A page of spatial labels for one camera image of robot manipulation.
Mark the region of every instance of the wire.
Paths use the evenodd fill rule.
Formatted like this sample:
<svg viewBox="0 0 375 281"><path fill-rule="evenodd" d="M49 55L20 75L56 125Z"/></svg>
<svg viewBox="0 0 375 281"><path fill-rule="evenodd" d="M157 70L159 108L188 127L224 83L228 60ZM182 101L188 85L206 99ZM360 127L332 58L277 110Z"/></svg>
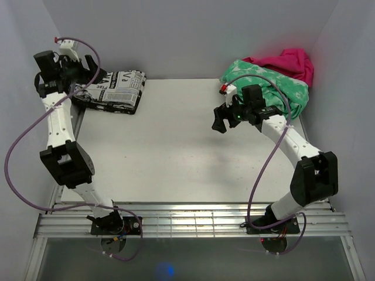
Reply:
<svg viewBox="0 0 375 281"><path fill-rule="evenodd" d="M263 80L269 82L279 93L279 95L281 96L281 98L283 99L284 101L284 104L287 108L287 111L288 111L288 117L287 117L287 125L284 129L284 131L282 132L278 142L275 144L275 147L273 148L273 150L271 151L270 155L267 157L266 161L264 162L263 164L263 167L261 168L258 176L257 176L257 179L255 180L255 183L253 185L253 189L251 190L251 193L250 193L250 198L248 200L248 205L247 205L247 222L248 224L254 228L254 229L269 229L269 228L272 228L272 227L276 227L277 225L280 225L280 224L283 224L284 222L290 220L291 218L293 218L294 216L296 215L290 215L289 217L286 217L284 218L283 220L280 220L278 222L275 222L273 224L270 224L270 225L266 225L264 227L258 227L256 225L254 225L251 220L250 220L250 210L251 210L251 204L253 203L253 198L254 198L254 195L255 195L255 191L258 187L258 184L263 176L263 173L265 171L265 169L267 168L268 164L270 163L272 157L275 155L275 152L277 151L277 149L280 147L280 144L282 142L282 140L284 139L284 136L287 134L288 132L288 127L291 123L291 108L289 106L289 102L288 102L288 99L286 98L286 96L282 93L282 91L279 89L279 87L276 86L275 83L273 83L270 79L264 77L264 76L261 76L261 75L258 75L258 74L243 74L243 75L240 75L238 77L236 77L235 79L232 79L231 81L229 81L227 84L223 85L221 87L221 90L226 90L226 88L231 85L232 83L234 83L235 81L237 81L238 79L241 79L243 77L258 77L258 78L262 78ZM305 233L305 230L306 230L306 225L307 225L307 220L306 220L306 215L303 213L303 212L299 212L297 215L303 215L304 216L304 228L301 232L301 235L299 236L298 240L296 241L296 243L294 243L294 245L289 249L289 250L286 250L285 252L283 253L280 253L280 254L286 254L286 253L289 253L291 250L295 249L295 247L297 247L297 245L300 243L304 233Z"/></svg>
<svg viewBox="0 0 375 281"><path fill-rule="evenodd" d="M73 40L73 41L77 41L77 42L80 42L84 45L86 45L87 47L89 47L93 52L94 54L96 55L96 58L97 58L97 64L98 64L98 68L95 72L95 75L92 77L92 79L81 89L79 88L78 90L76 91L72 91L69 95L66 95L65 97L63 97L62 99L60 99L57 103L55 103L54 107L52 107L51 109L49 109L48 111L46 111L46 113L44 113L39 119L37 119L30 127L28 127L25 131L23 131L17 138L16 140L11 144L11 146L9 147L8 149L8 152L6 153L6 156L5 156L5 160L4 160L4 175L5 175L5 180L6 182L8 183L8 186L11 188L11 190L13 191L13 193L22 201L24 202L26 205L34 208L34 209L37 209L39 211L46 211L46 212L50 212L50 211L64 211L64 210L69 210L69 209L73 209L73 208L77 208L77 207L82 207L82 206L89 206L89 207L99 207L99 208L103 208L103 209L108 209L108 210L115 210L115 211L123 211L125 213L129 213L131 214L132 216L135 217L135 219L137 220L137 223L139 224L139 229L140 229L140 234L141 234L141 243L139 244L139 247L137 248L137 250L134 252L134 254L130 257L130 258L121 258L122 261L131 261L132 259L134 259L138 252L140 251L141 249L141 246L142 246L142 240L143 240L143 230L142 230L142 222L141 220L138 218L138 216L136 214L134 214L132 211L130 210L126 210L126 209L123 209L123 208L118 208L118 207L110 207L110 206L104 206L104 205L95 205L95 204L90 204L90 203L80 203L80 204L76 204L76 205L72 205L72 206L67 206L67 207L60 207L60 208L46 208L46 207L41 207L41 206L38 206L32 202L30 202L28 199L24 198L24 196L21 195L20 192L18 192L18 190L16 189L16 187L13 185L12 183L12 180L11 180L11 177L9 175L9 160L11 158L11 154L14 150L14 148L16 147L16 145L20 142L20 140L28 133L30 132L37 124L39 124L42 120L44 120L48 115L50 115L54 109L56 107L58 107L60 104L62 104L65 100L67 100L68 98L71 98L72 96L74 96L75 94L77 94L78 92L80 92L81 90L85 90L88 86L90 86L96 79L96 77L99 75L99 71L100 71L100 58L99 58L99 54L97 53L97 51L94 49L94 47L92 47L91 45L89 45L88 43L86 43L85 41L82 41L80 39L77 39L77 38L73 38L73 37L61 37L61 38L57 38L55 39L55 42L58 42L58 41L64 41L64 40Z"/></svg>

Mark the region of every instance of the folded green cloth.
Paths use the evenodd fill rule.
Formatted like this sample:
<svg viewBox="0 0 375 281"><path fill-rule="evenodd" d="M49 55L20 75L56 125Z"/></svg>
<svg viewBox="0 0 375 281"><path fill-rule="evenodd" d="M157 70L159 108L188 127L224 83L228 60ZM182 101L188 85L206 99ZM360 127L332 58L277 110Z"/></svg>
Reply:
<svg viewBox="0 0 375 281"><path fill-rule="evenodd" d="M246 63L242 60L236 60L225 71L220 78L221 83L227 83L243 74L258 74L270 79L289 99L292 119L297 118L305 108L309 100L308 86L305 82L287 77L276 71L257 66L252 63ZM271 84L262 78L244 77L233 83L237 87L237 94L242 98L242 87L248 85L260 85L263 97L267 106L275 105L282 111L285 117L288 116L287 108L278 91Z"/></svg>

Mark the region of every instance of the table surface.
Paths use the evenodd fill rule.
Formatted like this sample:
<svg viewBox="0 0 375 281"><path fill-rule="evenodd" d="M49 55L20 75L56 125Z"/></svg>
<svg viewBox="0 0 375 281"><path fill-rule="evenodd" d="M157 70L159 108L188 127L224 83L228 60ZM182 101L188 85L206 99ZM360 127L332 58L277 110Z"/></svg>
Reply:
<svg viewBox="0 0 375 281"><path fill-rule="evenodd" d="M245 122L225 134L211 129L224 102L219 87L217 79L148 80L135 115L87 110L78 142L96 188L117 202L246 202L274 143ZM292 124L304 135L299 119ZM293 171L277 151L254 202L277 201ZM82 199L64 188L61 201Z"/></svg>

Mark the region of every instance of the robotic arm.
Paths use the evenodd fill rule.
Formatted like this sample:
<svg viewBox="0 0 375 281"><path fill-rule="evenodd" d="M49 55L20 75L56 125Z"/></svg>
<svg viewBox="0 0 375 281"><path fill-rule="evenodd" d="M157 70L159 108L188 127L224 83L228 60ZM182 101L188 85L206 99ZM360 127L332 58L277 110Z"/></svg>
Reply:
<svg viewBox="0 0 375 281"><path fill-rule="evenodd" d="M224 119L228 120L230 128L247 121L277 143L287 125L280 110L275 106L266 106L259 85L242 88L243 100L236 91L236 87L230 85L226 92L221 92L226 94L226 102L214 109L212 129L225 133ZM338 161L335 154L321 152L293 128L288 128L279 148L295 168L290 192L269 205L263 217L253 221L259 227L288 218L307 205L338 192Z"/></svg>
<svg viewBox="0 0 375 281"><path fill-rule="evenodd" d="M70 117L70 99L55 106L58 101L67 96L72 84L87 84L97 71L97 65L91 56L85 56L89 70L83 67L76 49L77 42L65 40L60 45L61 55L58 58L52 51L34 55L40 68L40 73L35 77L36 90L46 110L54 108L47 119L49 132L47 149L40 152L40 159L59 185L65 185L76 192L85 203L113 207L113 201L100 194L95 187L94 164L74 137ZM100 69L95 83L99 82L105 74L106 72ZM44 81L41 84L39 84L40 77ZM90 208L94 216L87 218L100 230L113 234L122 231L124 222L118 211L95 206Z"/></svg>

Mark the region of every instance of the magenta towel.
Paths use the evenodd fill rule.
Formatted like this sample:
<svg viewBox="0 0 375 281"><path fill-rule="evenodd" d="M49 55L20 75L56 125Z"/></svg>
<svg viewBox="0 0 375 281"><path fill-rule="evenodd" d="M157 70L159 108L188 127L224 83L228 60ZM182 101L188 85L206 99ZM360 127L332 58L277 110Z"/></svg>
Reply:
<svg viewBox="0 0 375 281"><path fill-rule="evenodd" d="M314 66L304 49L285 49L277 57L265 57L263 59L247 57L242 60L299 79L309 87L312 86Z"/></svg>

